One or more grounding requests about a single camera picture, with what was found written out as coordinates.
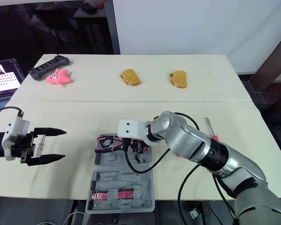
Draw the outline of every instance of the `white table surface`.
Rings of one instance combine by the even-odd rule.
[[[66,135],[46,138],[43,153],[66,157],[40,166],[8,162],[0,158],[0,195],[26,198],[86,199],[94,165],[96,138],[116,132],[118,120],[151,120],[163,111],[192,116],[203,132],[209,117],[220,140],[255,161],[264,171],[270,190],[281,197],[281,151],[252,102],[29,102],[10,101],[24,111],[24,119],[34,127],[52,127]],[[15,110],[0,113],[0,132],[15,117]],[[165,143],[153,148],[153,158],[167,149]],[[178,189],[195,163],[170,152],[154,169],[155,198],[177,199]],[[200,168],[189,178],[182,199],[221,199],[211,174]]]
[[[36,66],[55,55],[43,55]],[[12,97],[19,101],[251,101],[225,55],[72,55],[72,83],[56,85],[35,81],[30,75]],[[138,86],[127,86],[121,73],[132,68]],[[184,70],[187,87],[170,83],[170,73]]]

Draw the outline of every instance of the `starfish toy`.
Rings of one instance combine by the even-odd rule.
[[[69,71],[67,69],[59,70],[57,68],[55,70],[55,73],[47,77],[45,81],[48,83],[57,83],[57,84],[69,83],[71,82],[71,79],[67,76],[68,73]]]

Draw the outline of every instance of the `toast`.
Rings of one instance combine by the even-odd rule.
[[[121,74],[125,84],[129,86],[136,86],[140,84],[140,80],[133,69],[127,69]]]
[[[186,72],[183,70],[175,71],[170,74],[170,82],[176,88],[186,88]]]

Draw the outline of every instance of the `game controller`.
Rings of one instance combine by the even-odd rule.
[[[47,72],[50,72],[51,70],[54,70],[60,66],[66,66],[70,64],[70,60],[67,57],[58,55],[55,56],[54,59],[45,62],[44,64],[36,67],[31,68],[28,72],[32,76],[33,79],[36,81],[40,81],[44,74]]]

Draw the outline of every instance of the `plastic tool box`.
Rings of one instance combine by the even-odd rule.
[[[121,144],[113,140],[114,145]],[[103,146],[97,142],[97,149]],[[136,152],[128,150],[128,157],[135,169],[143,171],[152,162],[152,149],[148,147],[135,157]],[[88,214],[152,212],[155,208],[153,173],[133,172],[122,150],[96,153],[95,164],[100,167],[93,171],[90,192],[85,212]]]

